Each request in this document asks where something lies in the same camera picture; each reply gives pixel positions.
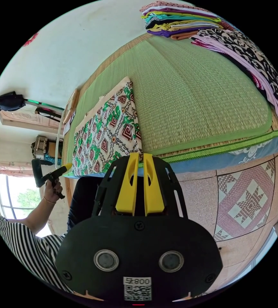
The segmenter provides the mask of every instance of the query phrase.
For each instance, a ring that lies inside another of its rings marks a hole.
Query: black and white striped shirt
[[[55,266],[64,235],[38,237],[21,223],[10,223],[0,216],[0,234],[15,257],[36,277],[70,293]]]

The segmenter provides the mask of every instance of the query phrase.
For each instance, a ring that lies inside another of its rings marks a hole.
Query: hand
[[[59,179],[56,179],[56,184],[54,187],[52,187],[50,181],[47,181],[44,191],[44,198],[49,202],[56,203],[60,199],[57,193],[62,192],[62,190],[63,188],[59,182]]]

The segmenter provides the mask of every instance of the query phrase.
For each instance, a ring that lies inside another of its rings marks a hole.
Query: patterned blanket
[[[133,85],[124,78],[100,97],[76,127],[73,152],[74,175],[107,172],[112,162],[130,153],[143,158]]]

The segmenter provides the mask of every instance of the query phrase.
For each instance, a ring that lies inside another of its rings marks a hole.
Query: tiled floor
[[[278,221],[278,153],[235,167],[177,174],[188,218],[214,236],[223,270],[208,293],[236,277]],[[71,190],[77,180],[71,179]]]
[[[180,182],[180,185],[188,218],[214,235],[218,206],[217,178]]]
[[[218,180],[218,214],[214,238],[223,241],[243,236],[267,221],[275,182],[274,159]]]

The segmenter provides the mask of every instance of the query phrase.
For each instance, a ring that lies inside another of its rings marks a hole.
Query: qr code
[[[124,277],[124,299],[126,301],[151,301],[151,278]]]

